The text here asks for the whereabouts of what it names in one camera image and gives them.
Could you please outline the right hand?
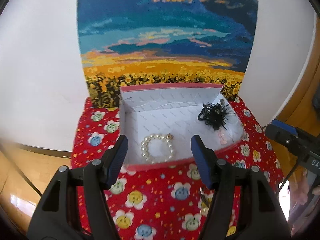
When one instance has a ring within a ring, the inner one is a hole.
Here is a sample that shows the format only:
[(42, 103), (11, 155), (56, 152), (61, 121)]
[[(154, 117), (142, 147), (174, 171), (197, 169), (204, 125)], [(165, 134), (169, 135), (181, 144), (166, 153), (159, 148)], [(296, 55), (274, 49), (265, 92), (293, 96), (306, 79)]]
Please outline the right hand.
[(293, 192), (293, 201), (304, 205), (308, 201), (308, 192), (311, 185), (315, 182), (317, 175), (305, 169), (302, 173), (301, 180), (298, 182), (297, 189)]

